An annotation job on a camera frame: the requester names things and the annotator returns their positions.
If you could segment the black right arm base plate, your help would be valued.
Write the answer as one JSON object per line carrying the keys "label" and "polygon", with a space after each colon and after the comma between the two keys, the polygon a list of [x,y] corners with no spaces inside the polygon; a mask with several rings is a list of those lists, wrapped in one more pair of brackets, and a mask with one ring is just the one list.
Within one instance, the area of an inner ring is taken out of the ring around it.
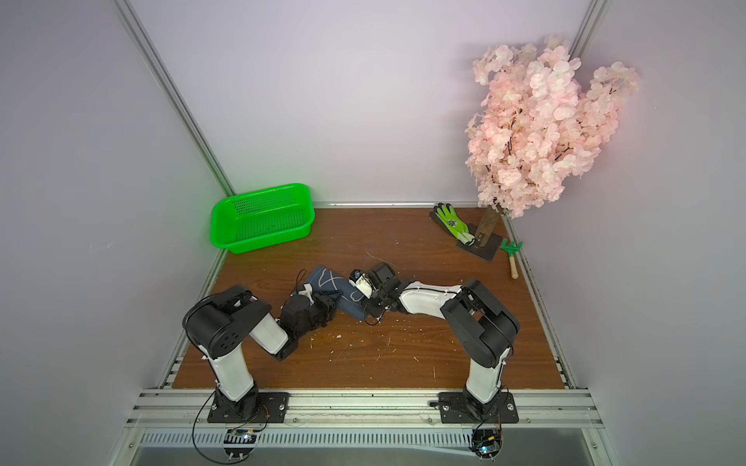
{"label": "black right arm base plate", "polygon": [[508,423],[519,422],[518,408],[509,391],[499,391],[488,403],[481,403],[467,391],[439,392],[432,403],[439,411],[441,423]]}

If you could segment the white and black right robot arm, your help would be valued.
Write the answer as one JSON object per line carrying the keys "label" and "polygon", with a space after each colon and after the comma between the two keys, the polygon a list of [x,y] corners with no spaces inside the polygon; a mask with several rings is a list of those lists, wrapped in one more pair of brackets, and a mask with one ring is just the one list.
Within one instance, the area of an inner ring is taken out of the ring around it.
{"label": "white and black right robot arm", "polygon": [[371,278],[362,276],[354,285],[374,307],[447,322],[470,358],[466,395],[482,406],[493,404],[520,324],[483,283],[470,280],[443,287],[393,278],[374,285]]}

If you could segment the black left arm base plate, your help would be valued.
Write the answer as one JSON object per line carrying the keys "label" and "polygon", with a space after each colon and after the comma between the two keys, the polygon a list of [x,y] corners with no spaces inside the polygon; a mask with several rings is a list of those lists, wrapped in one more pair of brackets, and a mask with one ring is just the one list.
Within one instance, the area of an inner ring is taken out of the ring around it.
{"label": "black left arm base plate", "polygon": [[232,401],[221,390],[210,404],[208,423],[283,423],[289,392],[250,391],[238,401]]}

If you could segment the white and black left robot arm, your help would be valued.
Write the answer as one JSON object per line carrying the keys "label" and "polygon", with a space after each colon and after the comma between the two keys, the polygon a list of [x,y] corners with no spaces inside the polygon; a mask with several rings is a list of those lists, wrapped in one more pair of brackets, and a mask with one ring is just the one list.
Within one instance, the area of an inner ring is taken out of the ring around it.
{"label": "white and black left robot arm", "polygon": [[279,361],[297,350],[299,340],[334,318],[340,291],[299,287],[274,318],[272,306],[244,285],[198,301],[183,319],[190,343],[209,361],[217,380],[211,423],[251,421],[260,413],[258,385],[244,359],[242,344],[253,339]]}

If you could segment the blue printed pillowcase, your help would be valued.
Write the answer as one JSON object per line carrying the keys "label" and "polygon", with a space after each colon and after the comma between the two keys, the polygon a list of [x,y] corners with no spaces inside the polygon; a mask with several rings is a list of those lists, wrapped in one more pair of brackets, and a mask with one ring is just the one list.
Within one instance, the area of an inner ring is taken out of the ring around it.
{"label": "blue printed pillowcase", "polygon": [[348,279],[336,274],[326,267],[319,266],[313,270],[307,280],[313,291],[336,294],[336,309],[355,318],[359,322],[366,320],[364,308],[367,297]]}

